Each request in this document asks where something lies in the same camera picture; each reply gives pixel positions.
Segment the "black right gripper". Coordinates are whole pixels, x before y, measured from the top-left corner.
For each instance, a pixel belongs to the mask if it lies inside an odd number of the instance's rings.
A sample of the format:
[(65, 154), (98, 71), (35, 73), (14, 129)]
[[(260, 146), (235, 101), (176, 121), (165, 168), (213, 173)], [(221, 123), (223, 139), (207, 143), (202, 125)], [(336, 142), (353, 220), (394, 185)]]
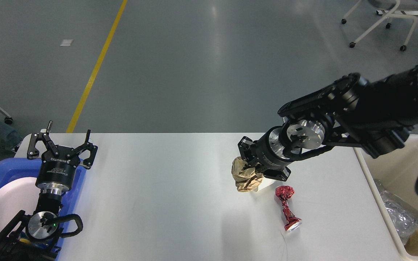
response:
[(272, 127), (253, 141), (243, 136), (238, 142), (239, 154), (246, 162), (245, 169), (255, 167), (265, 178), (286, 182), (291, 174), (290, 162), (283, 155), (285, 146), (280, 142), (282, 127)]

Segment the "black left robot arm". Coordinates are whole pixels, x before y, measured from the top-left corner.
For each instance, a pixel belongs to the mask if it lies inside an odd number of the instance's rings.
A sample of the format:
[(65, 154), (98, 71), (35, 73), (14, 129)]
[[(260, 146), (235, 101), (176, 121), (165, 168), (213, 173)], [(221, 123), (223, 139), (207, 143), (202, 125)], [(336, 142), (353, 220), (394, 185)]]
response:
[(55, 261), (61, 251), (58, 241), (83, 231), (81, 217), (69, 208), (77, 197), (77, 174), (92, 167), (98, 147), (90, 140), (90, 129), (75, 148), (55, 144), (52, 124), (30, 136), (26, 158), (40, 162), (34, 183), (38, 200), (33, 213), (18, 211), (0, 231), (0, 261)]

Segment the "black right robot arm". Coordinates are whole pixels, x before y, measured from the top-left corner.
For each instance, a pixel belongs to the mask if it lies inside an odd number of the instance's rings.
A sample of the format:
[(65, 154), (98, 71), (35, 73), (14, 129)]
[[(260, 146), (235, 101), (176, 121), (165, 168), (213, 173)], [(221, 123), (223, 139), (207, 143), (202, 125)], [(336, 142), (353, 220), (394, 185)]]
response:
[[(286, 181), (292, 162), (339, 146), (378, 158), (402, 149), (418, 124), (418, 65), (375, 82), (350, 73), (284, 104), (278, 115), (282, 125), (238, 143), (239, 166), (253, 173), (249, 181), (257, 176)], [(414, 190), (418, 196), (418, 176)]]

